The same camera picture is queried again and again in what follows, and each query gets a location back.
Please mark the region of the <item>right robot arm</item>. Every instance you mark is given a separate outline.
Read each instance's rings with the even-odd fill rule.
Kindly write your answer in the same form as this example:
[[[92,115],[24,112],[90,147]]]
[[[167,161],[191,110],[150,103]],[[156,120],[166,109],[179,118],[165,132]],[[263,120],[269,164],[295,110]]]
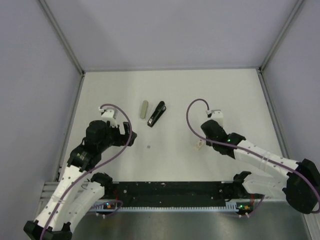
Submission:
[[[320,211],[320,172],[308,159],[297,161],[273,154],[248,141],[237,133],[227,134],[215,120],[201,125],[206,139],[221,155],[249,164],[266,175],[244,173],[243,180],[233,185],[239,198],[259,194],[272,199],[285,200],[303,214]]]

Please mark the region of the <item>black stapler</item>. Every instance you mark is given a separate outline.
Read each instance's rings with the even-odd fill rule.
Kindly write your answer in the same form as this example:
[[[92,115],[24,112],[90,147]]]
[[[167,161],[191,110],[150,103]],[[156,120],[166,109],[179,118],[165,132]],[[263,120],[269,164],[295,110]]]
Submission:
[[[147,121],[147,126],[152,128],[156,122],[160,119],[163,113],[167,110],[166,104],[164,101],[160,101],[156,106],[154,112],[152,113],[151,117]]]

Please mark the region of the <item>beige green stapler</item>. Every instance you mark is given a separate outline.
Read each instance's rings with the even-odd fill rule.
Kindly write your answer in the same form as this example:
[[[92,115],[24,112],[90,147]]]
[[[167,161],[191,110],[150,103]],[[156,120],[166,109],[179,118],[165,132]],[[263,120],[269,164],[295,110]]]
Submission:
[[[149,106],[149,102],[147,100],[144,100],[142,102],[142,105],[141,105],[141,108],[140,108],[140,112],[139,112],[139,118],[141,120],[144,120],[146,118],[147,111],[148,111],[148,106]]]

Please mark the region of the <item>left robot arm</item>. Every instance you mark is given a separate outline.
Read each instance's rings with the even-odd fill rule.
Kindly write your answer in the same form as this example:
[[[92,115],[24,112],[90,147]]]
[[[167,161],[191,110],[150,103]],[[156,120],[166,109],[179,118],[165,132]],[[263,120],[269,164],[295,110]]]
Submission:
[[[103,120],[89,123],[81,144],[71,151],[63,176],[50,200],[23,230],[31,240],[70,240],[81,219],[100,198],[109,198],[114,191],[112,179],[96,172],[102,154],[110,147],[129,147],[137,134],[130,122],[119,125]]]

